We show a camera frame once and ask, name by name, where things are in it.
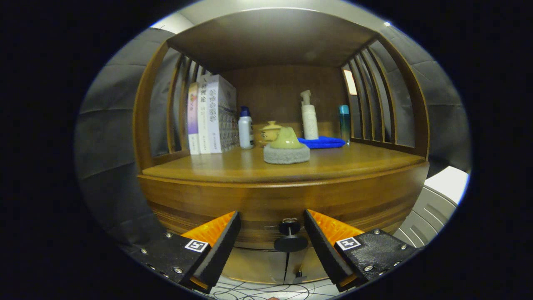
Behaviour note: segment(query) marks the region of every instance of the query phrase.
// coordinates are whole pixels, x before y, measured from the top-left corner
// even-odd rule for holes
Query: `shelf top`
[[[169,46],[212,73],[265,65],[342,67],[376,32],[311,10],[241,11],[191,27]]]
[[[294,183],[387,171],[424,162],[417,155],[351,143],[313,149],[308,162],[268,164],[263,148],[232,149],[222,154],[190,155],[143,170],[144,175],[216,183]]]

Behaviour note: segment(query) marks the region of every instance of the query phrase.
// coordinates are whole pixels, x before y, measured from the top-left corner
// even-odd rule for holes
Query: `white bottle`
[[[254,147],[254,132],[252,130],[252,118],[247,106],[240,107],[239,118],[239,144],[244,150]]]
[[[314,111],[314,105],[310,104],[309,97],[311,91],[306,90],[300,93],[302,96],[302,120],[303,135],[305,139],[318,139],[317,113]]]

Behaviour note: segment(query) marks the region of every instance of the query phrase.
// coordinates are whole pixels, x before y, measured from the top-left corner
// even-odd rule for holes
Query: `teapot lid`
[[[277,125],[275,121],[268,121],[268,125],[261,128],[261,130],[267,130],[267,129],[280,129],[281,126]]]

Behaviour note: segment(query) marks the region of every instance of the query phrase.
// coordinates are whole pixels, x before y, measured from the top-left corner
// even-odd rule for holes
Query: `sponge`
[[[267,163],[291,164],[308,161],[310,153],[305,145],[300,149],[275,149],[268,144],[263,150],[263,159]]]
[[[291,127],[282,127],[278,138],[266,145],[263,150],[263,159],[267,163],[291,164],[308,161],[311,150],[298,141]]]

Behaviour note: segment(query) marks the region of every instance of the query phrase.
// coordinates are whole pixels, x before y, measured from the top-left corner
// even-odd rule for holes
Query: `black border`
[[[6,215],[19,240],[14,269],[18,292],[30,293],[32,299],[196,297],[146,272],[113,244],[82,200],[72,161],[77,111],[100,67],[130,38],[191,2],[4,3],[4,48],[11,68],[3,112],[12,117],[5,131],[19,158],[7,164],[14,165],[6,171],[13,174],[7,183],[13,193],[4,199],[14,204]],[[474,167],[465,197],[441,234],[398,271],[346,298],[513,298],[516,291],[529,289],[517,279],[518,253],[530,242],[509,236],[522,229],[518,221],[530,219],[521,191],[525,163],[520,160],[529,149],[527,122],[510,110],[521,104],[516,89],[506,89],[504,99],[487,88],[511,81],[521,60],[506,64],[505,76],[493,64],[491,73],[484,72],[488,79],[479,66],[504,59],[492,50],[498,42],[506,43],[506,55],[518,55],[510,38],[513,30],[524,30],[516,6],[358,3],[423,45],[452,78],[471,122]],[[511,20],[505,15],[509,7]],[[524,81],[513,83],[525,86]],[[507,156],[502,148],[515,155]]]

